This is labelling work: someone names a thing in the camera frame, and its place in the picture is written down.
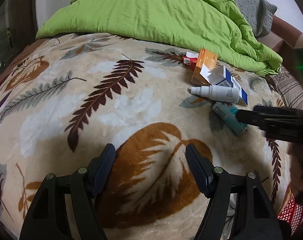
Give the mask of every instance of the gray quilt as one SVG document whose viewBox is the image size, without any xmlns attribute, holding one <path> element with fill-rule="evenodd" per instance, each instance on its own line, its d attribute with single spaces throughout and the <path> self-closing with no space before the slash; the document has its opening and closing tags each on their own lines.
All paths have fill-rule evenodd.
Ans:
<svg viewBox="0 0 303 240">
<path fill-rule="evenodd" d="M 242 14 L 253 28 L 255 37 L 269 34 L 277 6 L 266 0 L 234 0 Z"/>
</svg>

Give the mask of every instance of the beige blanket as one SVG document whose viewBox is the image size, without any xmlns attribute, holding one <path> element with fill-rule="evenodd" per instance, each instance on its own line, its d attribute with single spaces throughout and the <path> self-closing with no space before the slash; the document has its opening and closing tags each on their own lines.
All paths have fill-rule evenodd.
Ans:
<svg viewBox="0 0 303 240">
<path fill-rule="evenodd" d="M 0 85 L 0 220 L 15 236 L 45 175 L 87 166 L 106 143 L 117 157 L 95 209 L 109 239 L 193 239 L 208 199 L 189 171 L 188 143 L 229 173 L 268 177 L 263 186 L 280 210 L 287 143 L 252 126 L 236 136 L 212 101 L 190 95 L 185 53 L 108 33 L 68 34 L 13 69 Z M 264 79 L 224 65 L 248 93 L 246 109 L 282 106 Z M 224 239 L 234 208 L 232 196 Z M 70 225 L 79 239 L 72 217 Z"/>
</svg>

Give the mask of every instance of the black device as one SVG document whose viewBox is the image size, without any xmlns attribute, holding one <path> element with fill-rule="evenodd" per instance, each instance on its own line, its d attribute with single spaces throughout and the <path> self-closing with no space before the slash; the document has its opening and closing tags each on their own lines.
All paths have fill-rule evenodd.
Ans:
<svg viewBox="0 0 303 240">
<path fill-rule="evenodd" d="M 68 176 L 47 174 L 24 220 L 20 240 L 72 240 L 65 194 L 71 194 L 82 240 L 107 240 L 94 212 L 91 198 L 100 193 L 115 160 L 115 147 L 107 144 L 87 167 Z M 193 144 L 186 147 L 186 160 L 201 193 L 210 198 L 195 240 L 219 240 L 225 226 L 230 194 L 237 193 L 230 240 L 286 240 L 291 228 L 278 221 L 256 174 L 229 174 L 214 167 Z"/>
<path fill-rule="evenodd" d="M 295 71 L 303 85 L 303 48 L 295 49 Z M 239 122 L 258 126 L 265 131 L 265 137 L 292 142 L 303 148 L 303 111 L 291 108 L 255 106 L 253 111 L 239 110 L 236 114 Z M 298 155 L 303 167 L 303 154 Z M 303 205 L 303 192 L 295 198 Z"/>
</svg>

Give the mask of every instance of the screw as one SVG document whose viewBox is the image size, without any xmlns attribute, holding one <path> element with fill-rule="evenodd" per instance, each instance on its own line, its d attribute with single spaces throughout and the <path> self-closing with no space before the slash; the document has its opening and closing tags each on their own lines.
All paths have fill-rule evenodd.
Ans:
<svg viewBox="0 0 303 240">
<path fill-rule="evenodd" d="M 53 178 L 53 173 L 48 173 L 46 175 L 46 179 L 52 179 Z"/>
<path fill-rule="evenodd" d="M 83 174 L 83 173 L 86 173 L 86 172 L 87 172 L 87 168 L 82 167 L 82 168 L 78 169 L 78 173 L 80 173 L 80 174 Z"/>
<path fill-rule="evenodd" d="M 253 172 L 249 172 L 248 177 L 250 177 L 251 179 L 254 179 L 254 178 L 256 178 L 256 174 Z"/>
<path fill-rule="evenodd" d="M 214 171 L 216 173 L 222 173 L 223 172 L 223 169 L 221 167 L 215 167 Z"/>
</svg>

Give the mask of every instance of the lime green comforter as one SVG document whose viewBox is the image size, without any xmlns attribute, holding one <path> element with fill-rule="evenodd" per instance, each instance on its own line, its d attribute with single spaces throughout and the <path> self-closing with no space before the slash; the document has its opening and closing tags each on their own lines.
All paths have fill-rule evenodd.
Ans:
<svg viewBox="0 0 303 240">
<path fill-rule="evenodd" d="M 263 76 L 282 58 L 258 42 L 233 0 L 73 0 L 39 29 L 37 38 L 108 32 L 199 51 Z"/>
</svg>

